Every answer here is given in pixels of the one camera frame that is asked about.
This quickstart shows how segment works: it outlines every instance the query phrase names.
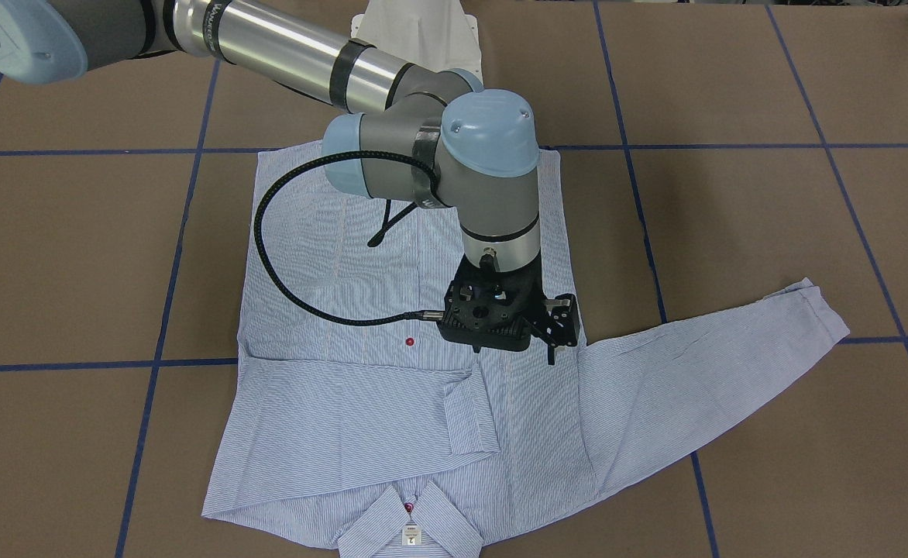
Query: blue plastic cap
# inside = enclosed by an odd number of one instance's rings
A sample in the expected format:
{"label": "blue plastic cap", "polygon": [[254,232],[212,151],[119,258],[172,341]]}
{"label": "blue plastic cap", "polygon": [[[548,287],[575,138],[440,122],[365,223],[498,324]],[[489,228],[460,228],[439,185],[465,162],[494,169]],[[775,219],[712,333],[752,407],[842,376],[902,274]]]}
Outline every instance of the blue plastic cap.
{"label": "blue plastic cap", "polygon": [[[323,155],[361,149],[361,117],[364,113],[341,114],[334,118],[323,134]],[[344,194],[370,198],[365,184],[365,169],[361,159],[330,163],[325,167],[327,180]]]}
{"label": "blue plastic cap", "polygon": [[461,78],[464,78],[464,81],[468,82],[468,85],[471,85],[471,91],[476,93],[479,91],[485,91],[485,85],[482,85],[481,79],[478,78],[478,75],[475,75],[474,71],[465,70],[463,67],[452,67],[450,70],[451,74],[458,74]]}
{"label": "blue plastic cap", "polygon": [[441,118],[447,151],[469,169],[492,177],[520,177],[536,168],[533,109],[504,89],[486,89],[454,99]]}
{"label": "blue plastic cap", "polygon": [[0,0],[0,73],[25,84],[78,78],[89,68],[85,47],[44,0]]}

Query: brown surface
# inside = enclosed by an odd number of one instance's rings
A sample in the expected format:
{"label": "brown surface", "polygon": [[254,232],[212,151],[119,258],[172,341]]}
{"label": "brown surface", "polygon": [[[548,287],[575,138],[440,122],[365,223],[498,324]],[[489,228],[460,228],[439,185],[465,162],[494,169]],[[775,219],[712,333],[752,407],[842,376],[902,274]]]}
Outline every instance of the brown surface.
{"label": "brown surface", "polygon": [[[363,4],[274,3],[339,31]],[[592,4],[465,7],[481,20],[488,85],[531,100],[540,143],[620,142]],[[762,8],[601,8],[632,143],[818,142]],[[908,8],[774,14],[827,139],[908,141]],[[195,148],[212,68],[171,54],[48,88],[3,81],[0,150]],[[205,145],[309,141],[335,114],[224,66]],[[808,275],[861,342],[900,340],[824,150],[680,147],[633,149],[635,188],[617,146],[563,152],[590,339],[659,324],[639,198],[671,319]],[[833,152],[908,333],[908,149]],[[195,159],[0,156],[0,370],[23,364],[0,371],[0,556],[115,554]],[[200,159],[164,358],[235,354],[255,156]],[[124,555],[332,556],[199,517],[234,370],[163,364]],[[908,556],[904,346],[839,347],[700,463],[724,558]],[[681,460],[485,554],[707,557],[702,511]]]}
{"label": "brown surface", "polygon": [[724,556],[908,556],[901,346],[836,347],[699,456]]}
{"label": "brown surface", "polygon": [[0,374],[0,556],[111,556],[148,370]]}

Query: blue and white striped shirt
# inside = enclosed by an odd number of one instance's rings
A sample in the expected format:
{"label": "blue and white striped shirt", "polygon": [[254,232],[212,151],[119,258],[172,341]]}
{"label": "blue and white striped shirt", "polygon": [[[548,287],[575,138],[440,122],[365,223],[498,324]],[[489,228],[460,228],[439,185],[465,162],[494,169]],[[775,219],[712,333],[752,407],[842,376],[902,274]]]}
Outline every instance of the blue and white striped shirt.
{"label": "blue and white striped shirt", "polygon": [[[255,204],[318,156],[318,143],[260,154]],[[539,184],[544,287],[574,292],[556,153],[542,154]],[[348,318],[439,307],[461,258],[456,215],[414,212],[372,250],[382,211],[305,174],[269,208],[273,264]],[[277,292],[251,243],[237,397],[203,516],[344,558],[475,558],[713,440],[847,334],[806,280],[637,335],[583,336],[549,367],[543,343],[475,354],[429,322],[321,321]],[[418,545],[404,545],[407,524]]]}

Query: striped fabric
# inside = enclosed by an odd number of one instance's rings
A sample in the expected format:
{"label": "striped fabric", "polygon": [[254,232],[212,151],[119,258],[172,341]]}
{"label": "striped fabric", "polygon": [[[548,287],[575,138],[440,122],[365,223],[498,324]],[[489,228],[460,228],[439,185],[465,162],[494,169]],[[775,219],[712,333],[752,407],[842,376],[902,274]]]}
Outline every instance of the striped fabric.
{"label": "striped fabric", "polygon": [[[318,156],[318,143],[260,154],[255,203]],[[539,179],[544,286],[574,292],[556,153],[542,154]],[[416,211],[368,248],[382,211],[306,174],[270,206],[273,264],[303,300],[344,317],[439,308],[461,258],[454,211]],[[543,343],[474,354],[428,322],[313,318],[271,285],[251,244],[237,397],[203,516],[344,558],[475,558],[713,440],[847,334],[805,280],[745,307],[582,338],[549,367]],[[421,544],[404,545],[408,524]]]}

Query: folded shirt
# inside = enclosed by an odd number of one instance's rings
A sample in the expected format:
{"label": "folded shirt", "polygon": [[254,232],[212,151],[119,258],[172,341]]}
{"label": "folded shirt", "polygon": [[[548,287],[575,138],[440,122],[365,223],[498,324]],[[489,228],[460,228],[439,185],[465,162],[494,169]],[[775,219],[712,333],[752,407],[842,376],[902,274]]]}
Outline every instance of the folded shirt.
{"label": "folded shirt", "polygon": [[[319,151],[260,154],[255,206]],[[538,172],[544,289],[573,293],[559,156],[542,152]],[[346,318],[439,308],[462,256],[457,216],[412,212],[369,248],[383,204],[322,170],[292,181],[265,227],[285,284]],[[540,342],[475,354],[430,322],[320,320],[249,246],[237,396],[203,516],[343,558],[475,558],[580,512],[726,432],[849,333],[806,279],[635,335],[582,335],[550,367]]]}

